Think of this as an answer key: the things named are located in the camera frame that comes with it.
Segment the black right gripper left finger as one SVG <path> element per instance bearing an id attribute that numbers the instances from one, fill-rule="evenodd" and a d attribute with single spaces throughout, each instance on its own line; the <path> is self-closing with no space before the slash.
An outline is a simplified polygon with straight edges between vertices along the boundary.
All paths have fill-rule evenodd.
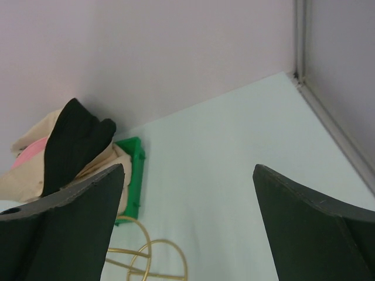
<path id="1" fill-rule="evenodd" d="M 113 165 L 1 212 L 1 280 L 100 280 L 124 179 Z"/>

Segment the black bucket hat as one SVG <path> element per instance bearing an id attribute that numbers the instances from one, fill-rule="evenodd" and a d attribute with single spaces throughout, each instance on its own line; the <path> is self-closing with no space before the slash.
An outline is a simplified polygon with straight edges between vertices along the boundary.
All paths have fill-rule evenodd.
<path id="1" fill-rule="evenodd" d="M 76 98 L 62 109 L 45 147 L 42 197 L 71 183 L 112 142 L 112 119 L 100 121 Z"/>

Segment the beige bucket hat pink lining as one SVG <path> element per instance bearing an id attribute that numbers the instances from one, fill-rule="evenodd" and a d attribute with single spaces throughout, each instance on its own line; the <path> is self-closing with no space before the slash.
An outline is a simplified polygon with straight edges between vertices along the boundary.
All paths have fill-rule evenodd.
<path id="1" fill-rule="evenodd" d="M 61 110 L 58 109 L 47 114 L 12 145 L 11 152 L 15 156 L 15 162 L 11 170 L 1 176 L 1 200 L 29 203 L 41 197 L 44 186 L 45 147 L 60 113 Z M 113 142 L 65 186 L 82 182 L 116 164 L 121 164 L 125 173 L 118 207 L 118 214 L 122 214 L 127 207 L 132 163 L 130 155 Z"/>

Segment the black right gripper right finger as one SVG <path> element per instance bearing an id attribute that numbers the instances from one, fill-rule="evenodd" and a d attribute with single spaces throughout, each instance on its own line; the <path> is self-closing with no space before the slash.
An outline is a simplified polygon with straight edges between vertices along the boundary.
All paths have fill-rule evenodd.
<path id="1" fill-rule="evenodd" d="M 264 165 L 253 182 L 279 280 L 374 280 L 374 211 Z"/>

